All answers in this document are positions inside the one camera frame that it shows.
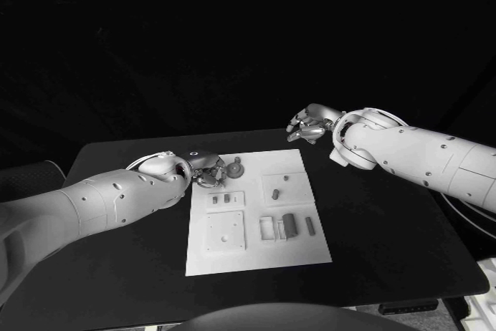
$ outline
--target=black table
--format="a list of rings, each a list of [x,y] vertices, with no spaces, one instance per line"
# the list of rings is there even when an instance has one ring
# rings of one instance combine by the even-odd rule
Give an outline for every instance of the black table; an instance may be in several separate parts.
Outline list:
[[[338,307],[482,294],[488,279],[433,197],[381,168],[344,168],[331,136],[289,143],[285,130],[125,140],[84,147],[67,186],[142,156],[299,148],[334,263],[187,277],[192,189],[138,223],[70,244],[34,269],[2,312],[4,330],[92,330],[180,322],[227,307]]]

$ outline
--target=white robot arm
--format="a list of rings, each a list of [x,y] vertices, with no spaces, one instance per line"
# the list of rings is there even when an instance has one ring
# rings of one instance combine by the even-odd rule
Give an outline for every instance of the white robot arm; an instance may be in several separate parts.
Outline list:
[[[288,138],[312,144],[329,130],[331,159],[373,170],[377,164],[394,175],[496,213],[496,148],[409,124],[384,110],[354,112],[311,104],[295,116]]]
[[[217,154],[198,150],[180,157],[168,151],[143,157],[126,170],[0,203],[0,306],[35,265],[71,242],[174,206],[192,181],[213,188],[226,178]]]

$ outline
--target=robotic hand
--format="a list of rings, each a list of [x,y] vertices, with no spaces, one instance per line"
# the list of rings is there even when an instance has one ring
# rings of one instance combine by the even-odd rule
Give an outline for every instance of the robotic hand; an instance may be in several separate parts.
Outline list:
[[[132,224],[185,196],[191,182],[226,184],[226,162],[198,150],[135,161],[58,191],[0,203],[0,306],[35,265],[83,237]]]
[[[399,177],[496,212],[496,148],[409,124],[384,110],[354,112],[311,104],[298,113],[289,141],[312,144],[332,132],[331,159],[373,170],[377,164]]]

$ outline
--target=small gray object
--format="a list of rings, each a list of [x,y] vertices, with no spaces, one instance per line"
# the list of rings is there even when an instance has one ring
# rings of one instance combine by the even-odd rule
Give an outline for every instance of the small gray object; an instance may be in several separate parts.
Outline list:
[[[288,234],[288,238],[295,238],[298,236],[298,223],[295,222],[293,214],[283,215],[283,223],[285,223],[285,233]]]
[[[316,229],[314,228],[314,223],[312,223],[311,216],[308,216],[305,218],[305,220],[308,221],[309,233],[311,233],[312,236],[315,236],[316,235]]]

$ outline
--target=black background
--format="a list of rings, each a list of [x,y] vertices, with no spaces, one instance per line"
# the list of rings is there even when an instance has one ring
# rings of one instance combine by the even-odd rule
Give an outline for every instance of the black background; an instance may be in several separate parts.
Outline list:
[[[0,167],[311,102],[496,147],[495,20],[495,0],[0,0]]]

